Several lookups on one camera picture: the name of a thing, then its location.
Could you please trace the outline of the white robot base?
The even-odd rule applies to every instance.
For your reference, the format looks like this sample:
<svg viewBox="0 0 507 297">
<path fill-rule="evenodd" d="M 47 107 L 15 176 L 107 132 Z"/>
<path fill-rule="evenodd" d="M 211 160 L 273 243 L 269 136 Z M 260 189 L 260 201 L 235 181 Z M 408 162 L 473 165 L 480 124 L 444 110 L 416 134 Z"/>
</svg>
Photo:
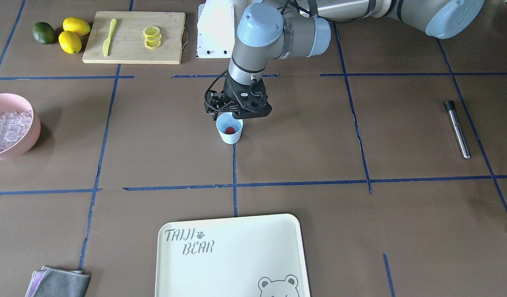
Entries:
<svg viewBox="0 0 507 297">
<path fill-rule="evenodd" d="M 198 7 L 197 56 L 229 59 L 235 44 L 238 0 L 207 0 Z"/>
</svg>

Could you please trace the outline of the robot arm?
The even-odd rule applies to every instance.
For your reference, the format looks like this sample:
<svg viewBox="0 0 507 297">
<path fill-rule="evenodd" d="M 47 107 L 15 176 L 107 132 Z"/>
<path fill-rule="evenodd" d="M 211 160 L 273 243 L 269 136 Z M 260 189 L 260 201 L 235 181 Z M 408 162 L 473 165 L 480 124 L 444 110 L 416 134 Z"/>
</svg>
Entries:
<svg viewBox="0 0 507 297">
<path fill-rule="evenodd" d="M 391 18 L 449 39 L 476 18 L 483 0 L 207 0 L 198 7 L 197 56 L 229 58 L 221 92 L 204 93 L 213 120 L 266 117 L 272 111 L 263 73 L 272 59 L 325 53 L 331 25 Z"/>
</svg>

